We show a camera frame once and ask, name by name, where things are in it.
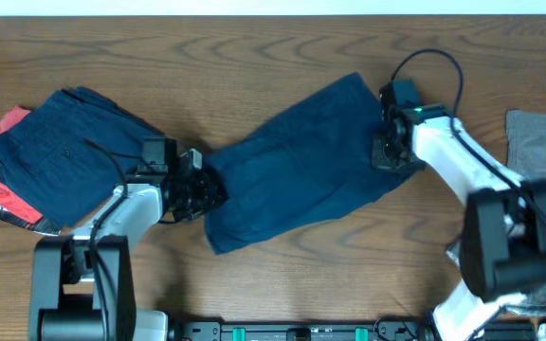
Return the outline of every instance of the green connector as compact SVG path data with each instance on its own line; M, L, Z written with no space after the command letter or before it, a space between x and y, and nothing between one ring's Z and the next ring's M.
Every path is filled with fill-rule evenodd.
M233 328L233 341L246 341L246 330L243 328Z
M355 328L355 341L368 341L368 330L365 328Z

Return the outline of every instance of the navy blue shorts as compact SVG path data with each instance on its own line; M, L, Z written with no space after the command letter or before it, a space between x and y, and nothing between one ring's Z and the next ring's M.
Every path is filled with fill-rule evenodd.
M86 89L56 91L42 106L0 134L0 182L55 224L73 226L112 194L114 165L89 147L141 155L155 128ZM137 160L116 158L132 171Z
M383 128L380 103L355 73L208 157L229 196L206 216L214 251L339 219L397 188L412 171L370 165L373 135Z

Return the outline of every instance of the wood grain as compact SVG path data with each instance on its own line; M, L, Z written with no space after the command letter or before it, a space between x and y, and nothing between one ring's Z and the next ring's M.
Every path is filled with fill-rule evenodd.
M84 85L170 137L218 149L348 73L375 91L422 47L461 62L459 115L504 161L506 110L546 112L546 16L0 18L0 118ZM402 77L428 101L455 95L439 58L414 60ZM229 321L419 314L459 280L444 248L462 213L426 170L344 219L224 256L202 221L156 226L133 255L138 304ZM26 339L39 239L0 223L0 340Z

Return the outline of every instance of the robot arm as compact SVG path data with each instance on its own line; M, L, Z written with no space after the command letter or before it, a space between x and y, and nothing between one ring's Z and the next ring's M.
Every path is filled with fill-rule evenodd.
M380 97L388 129L374 138L373 167L410 171L429 165L466 208L459 257L464 279L419 333L423 340L470 340L503 307L521 303L526 298L522 292L546 283L546 226L515 189L529 193L546 215L546 181L525 182L504 167L444 106L423 106L411 81L392 81ZM515 226L521 234L510 239L507 231Z
M130 251L166 212L174 220L165 223L192 220L220 206L227 194L217 174L202 169L198 151L176 156L174 140L145 140L142 159L90 221L35 246L29 340L175 340L166 314L137 309ZM91 232L100 220L93 259ZM95 267L103 285L95 285L93 295L64 292L66 284L95 281Z

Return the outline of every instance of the red cloth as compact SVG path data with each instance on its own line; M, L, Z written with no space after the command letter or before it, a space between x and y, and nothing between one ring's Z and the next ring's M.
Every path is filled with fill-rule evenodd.
M25 118L30 113L21 107L14 107L0 121L0 134L9 130L19 121ZM21 218L29 223L37 223L43 215L35 208L31 207L24 200L20 199L6 185L0 183L0 205L13 213L18 218Z

